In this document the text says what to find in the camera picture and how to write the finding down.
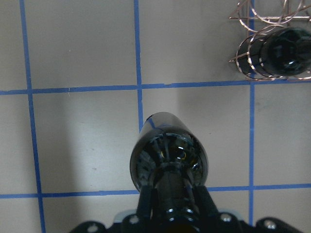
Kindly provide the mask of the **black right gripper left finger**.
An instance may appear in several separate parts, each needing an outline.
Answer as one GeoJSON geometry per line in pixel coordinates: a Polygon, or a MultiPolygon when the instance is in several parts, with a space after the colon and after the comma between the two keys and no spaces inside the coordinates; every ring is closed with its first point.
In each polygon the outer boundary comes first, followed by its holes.
{"type": "Polygon", "coordinates": [[[143,185],[139,193],[137,215],[142,218],[150,218],[153,206],[153,188],[150,185],[143,185]]]}

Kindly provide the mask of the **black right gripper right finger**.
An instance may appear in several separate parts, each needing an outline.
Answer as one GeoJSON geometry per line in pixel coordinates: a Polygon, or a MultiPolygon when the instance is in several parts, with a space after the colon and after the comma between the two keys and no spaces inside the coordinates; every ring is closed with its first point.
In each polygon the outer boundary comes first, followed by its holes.
{"type": "Polygon", "coordinates": [[[219,213],[211,195],[205,186],[200,185],[195,187],[195,201],[199,208],[201,217],[212,217],[219,213]]]}

